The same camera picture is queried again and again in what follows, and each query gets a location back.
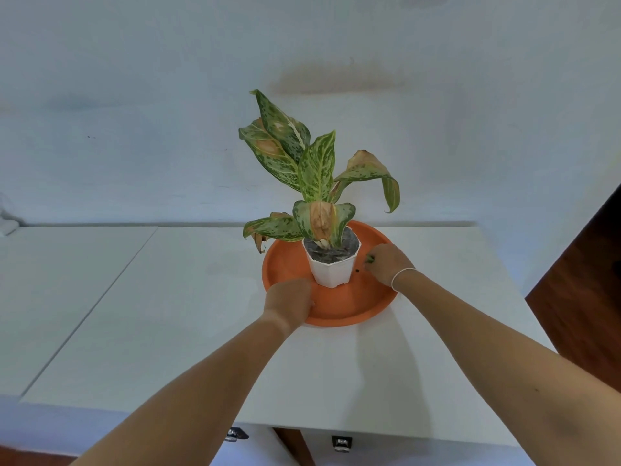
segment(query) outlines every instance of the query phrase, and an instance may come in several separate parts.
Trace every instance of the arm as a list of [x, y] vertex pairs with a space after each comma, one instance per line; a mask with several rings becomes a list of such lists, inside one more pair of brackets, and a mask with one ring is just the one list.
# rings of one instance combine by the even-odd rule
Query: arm
[[[367, 263], [390, 285], [413, 267], [394, 245]], [[538, 466], [618, 465], [621, 394], [531, 338], [478, 311], [417, 270], [394, 280], [474, 388]]]
[[272, 286], [259, 319], [164, 386], [73, 464], [209, 464], [265, 365], [306, 320], [310, 298], [307, 280]]

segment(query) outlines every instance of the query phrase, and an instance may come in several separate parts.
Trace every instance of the soil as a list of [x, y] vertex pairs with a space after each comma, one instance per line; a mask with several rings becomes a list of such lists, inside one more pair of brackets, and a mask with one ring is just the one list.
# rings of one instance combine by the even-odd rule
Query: soil
[[340, 249], [324, 250], [312, 240], [304, 239], [304, 248], [312, 259], [320, 263], [337, 263], [356, 253], [360, 241], [349, 227], [346, 227], [343, 232], [342, 244], [343, 247]]

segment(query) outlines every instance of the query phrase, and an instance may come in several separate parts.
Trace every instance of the wooden floor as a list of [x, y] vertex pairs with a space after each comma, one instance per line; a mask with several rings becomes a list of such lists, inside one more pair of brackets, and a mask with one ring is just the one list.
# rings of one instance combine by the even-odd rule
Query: wooden floor
[[[621, 188], [526, 297], [556, 350], [621, 392]], [[312, 465], [299, 431], [279, 436]], [[66, 466], [74, 458], [0, 447], [0, 466]]]

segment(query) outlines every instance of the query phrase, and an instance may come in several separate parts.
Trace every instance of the orange plate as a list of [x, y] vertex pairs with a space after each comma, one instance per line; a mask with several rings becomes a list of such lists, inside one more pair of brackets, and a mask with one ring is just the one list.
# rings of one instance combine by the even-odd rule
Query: orange plate
[[330, 289], [319, 286], [311, 273], [306, 252], [301, 242], [277, 240], [263, 260], [263, 286], [265, 290], [275, 283], [293, 278], [313, 281], [312, 297], [315, 306], [310, 310], [308, 324], [321, 327], [342, 327], [366, 321], [382, 312], [397, 295], [363, 268], [366, 254], [380, 243], [391, 243], [377, 229], [355, 220], [348, 224], [358, 235], [362, 248], [358, 252], [352, 279]]

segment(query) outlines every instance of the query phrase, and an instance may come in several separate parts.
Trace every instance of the houseplant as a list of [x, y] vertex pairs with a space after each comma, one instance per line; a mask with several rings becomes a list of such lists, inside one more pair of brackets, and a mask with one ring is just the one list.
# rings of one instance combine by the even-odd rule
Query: houseplant
[[252, 236], [260, 253], [268, 239], [303, 240], [319, 284], [333, 288], [347, 283], [360, 248], [358, 238], [347, 227], [356, 208], [337, 201], [353, 181], [380, 178], [388, 212], [392, 212], [399, 205], [399, 183], [366, 150], [358, 150], [348, 160], [347, 169], [333, 178], [336, 131], [311, 143], [304, 124], [283, 113], [259, 90], [250, 93], [256, 97], [261, 117], [240, 128], [239, 138], [268, 172], [302, 193], [303, 199], [294, 203], [292, 214], [272, 212], [269, 217], [247, 222], [244, 238]]

